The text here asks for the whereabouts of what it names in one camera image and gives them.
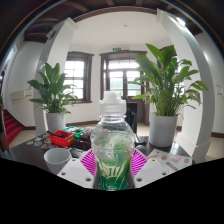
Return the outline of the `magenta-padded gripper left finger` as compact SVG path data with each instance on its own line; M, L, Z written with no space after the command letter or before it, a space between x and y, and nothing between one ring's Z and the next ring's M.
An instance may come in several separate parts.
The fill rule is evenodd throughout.
M92 150L84 152L80 158L72 158L58 176L84 188L93 188L97 164Z

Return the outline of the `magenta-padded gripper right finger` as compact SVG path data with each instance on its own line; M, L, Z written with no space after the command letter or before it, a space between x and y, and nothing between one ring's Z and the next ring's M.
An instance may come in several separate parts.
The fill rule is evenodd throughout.
M147 158L135 149L131 159L131 175L135 188L148 185L168 175L168 172L156 158Z

